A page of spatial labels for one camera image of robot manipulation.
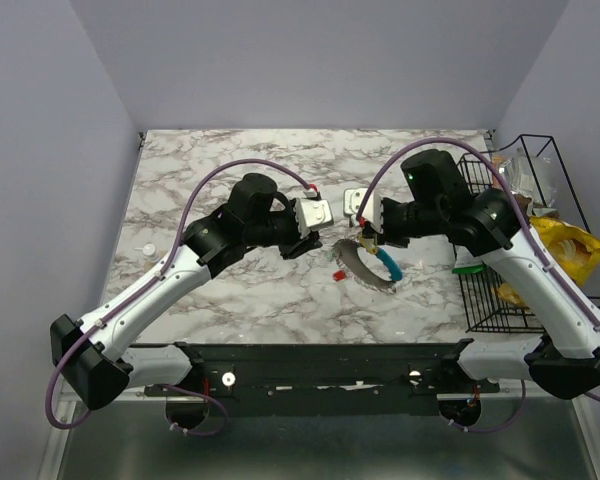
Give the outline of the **yellow key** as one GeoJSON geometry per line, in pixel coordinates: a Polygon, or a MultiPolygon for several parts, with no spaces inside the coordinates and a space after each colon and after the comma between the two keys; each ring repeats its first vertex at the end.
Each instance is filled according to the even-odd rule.
{"type": "Polygon", "coordinates": [[[374,238],[360,237],[359,242],[361,246],[371,255],[376,255],[379,247],[374,238]]]}

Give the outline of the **blue key tag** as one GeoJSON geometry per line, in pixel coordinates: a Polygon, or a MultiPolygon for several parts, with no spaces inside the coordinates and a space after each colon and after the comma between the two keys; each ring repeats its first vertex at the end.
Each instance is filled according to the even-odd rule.
{"type": "Polygon", "coordinates": [[[384,249],[378,248],[375,257],[387,269],[391,282],[400,282],[403,279],[403,272],[400,266],[384,249]]]}

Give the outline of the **red key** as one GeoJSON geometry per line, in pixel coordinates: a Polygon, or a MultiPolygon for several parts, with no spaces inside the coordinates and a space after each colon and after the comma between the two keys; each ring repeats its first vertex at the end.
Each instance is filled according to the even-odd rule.
{"type": "Polygon", "coordinates": [[[346,278],[346,273],[343,270],[338,270],[332,275],[336,282],[342,281],[346,278]]]}

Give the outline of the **grey curved keyring holder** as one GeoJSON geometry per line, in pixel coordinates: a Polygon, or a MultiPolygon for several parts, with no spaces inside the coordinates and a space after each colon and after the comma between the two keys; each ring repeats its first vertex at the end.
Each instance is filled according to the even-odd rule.
{"type": "Polygon", "coordinates": [[[372,255],[372,257],[382,264],[386,269],[388,277],[383,278],[372,271],[362,260],[361,249],[362,246],[357,241],[352,239],[341,239],[334,244],[332,251],[339,268],[346,273],[351,274],[360,285],[380,292],[394,293],[399,282],[390,281],[387,269],[375,255],[372,255]]]}

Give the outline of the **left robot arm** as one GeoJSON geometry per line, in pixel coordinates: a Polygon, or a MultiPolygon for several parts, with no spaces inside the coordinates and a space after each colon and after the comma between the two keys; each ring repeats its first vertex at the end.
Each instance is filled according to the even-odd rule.
{"type": "Polygon", "coordinates": [[[287,199],[268,176],[248,173],[228,200],[178,234],[175,249],[130,287],[78,320],[51,325],[52,359],[86,407],[95,411],[124,390],[169,384],[181,395],[202,380],[199,354],[185,343],[135,348],[139,335],[173,304],[216,278],[257,247],[277,247],[294,259],[320,247],[320,229],[333,223],[315,190],[287,199]]]}

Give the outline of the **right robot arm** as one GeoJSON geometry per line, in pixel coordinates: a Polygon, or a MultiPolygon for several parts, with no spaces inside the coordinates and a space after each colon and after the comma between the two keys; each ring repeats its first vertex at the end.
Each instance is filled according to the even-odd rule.
{"type": "Polygon", "coordinates": [[[470,191],[449,152],[425,139],[392,156],[401,164],[413,199],[380,198],[375,175],[356,220],[361,242],[405,247],[412,238],[443,235],[497,272],[531,309],[543,335],[522,341],[471,341],[440,367],[440,379],[460,392],[475,380],[531,380],[560,399],[586,395],[600,386],[600,308],[564,272],[541,242],[505,185],[470,191]]]}

